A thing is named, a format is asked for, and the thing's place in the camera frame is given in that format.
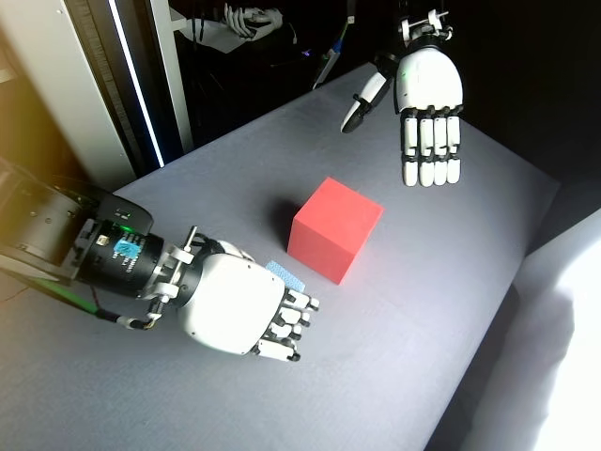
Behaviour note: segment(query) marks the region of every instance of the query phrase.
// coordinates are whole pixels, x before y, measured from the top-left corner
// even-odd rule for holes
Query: white cable
[[[131,80],[133,81],[133,88],[135,89],[135,94],[138,97],[138,102],[140,103],[140,108],[142,109],[142,115],[144,116],[144,121],[146,123],[146,127],[148,128],[148,133],[150,134],[150,141],[152,141],[154,153],[157,155],[159,167],[164,167],[165,163],[162,160],[161,150],[159,149],[157,136],[154,134],[154,129],[152,128],[152,122],[150,122],[150,116],[148,115],[146,102],[144,100],[144,96],[142,95],[142,88],[140,87],[140,82],[138,81],[138,75],[136,74],[135,67],[133,66],[133,60],[131,59],[130,53],[130,46],[128,45],[128,41],[125,38],[125,31],[123,30],[123,23],[121,23],[119,11],[116,7],[116,0],[109,0],[109,7],[111,8],[111,13],[113,14],[113,21],[115,22],[116,26],[116,33],[118,34],[119,41],[121,42],[121,48],[123,49],[123,54],[125,55],[125,61],[127,62],[128,69],[130,70]]]

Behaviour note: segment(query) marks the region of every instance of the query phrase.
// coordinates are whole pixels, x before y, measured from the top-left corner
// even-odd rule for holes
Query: blue object
[[[289,272],[286,268],[279,265],[275,261],[270,261],[265,268],[267,268],[275,275],[280,277],[288,288],[292,288],[298,291],[299,293],[304,292],[304,283],[301,280],[299,280],[292,272]]]
[[[140,254],[140,246],[125,240],[119,240],[113,250],[127,258],[136,258]]]

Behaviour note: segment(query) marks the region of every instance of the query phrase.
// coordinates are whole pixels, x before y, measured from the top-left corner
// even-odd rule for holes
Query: cube top face
[[[374,201],[327,178],[294,220],[355,255],[361,250],[383,211]]]

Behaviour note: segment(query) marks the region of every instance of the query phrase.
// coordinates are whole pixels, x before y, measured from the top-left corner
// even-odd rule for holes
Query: blue sticker
[[[119,240],[113,250],[127,258],[136,258],[140,254],[140,246],[125,240]]]

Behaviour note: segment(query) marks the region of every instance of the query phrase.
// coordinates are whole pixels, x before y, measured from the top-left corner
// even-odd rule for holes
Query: robotic arm
[[[402,58],[379,54],[378,72],[367,82],[342,123],[341,131],[354,131],[365,115],[378,105],[394,79],[394,108],[401,121],[401,162],[407,186],[420,183],[457,183],[459,159],[459,117],[463,105],[461,78],[439,44],[453,35],[453,28],[441,22],[447,12],[435,9],[425,20],[399,27],[408,53]]]
[[[2,159],[0,217],[0,270],[80,308],[73,280],[150,301],[145,319],[82,308],[99,319],[147,330],[173,306],[185,333],[215,350],[301,357],[318,300],[195,226],[177,247],[149,233],[152,217],[128,200],[73,180],[49,186]]]

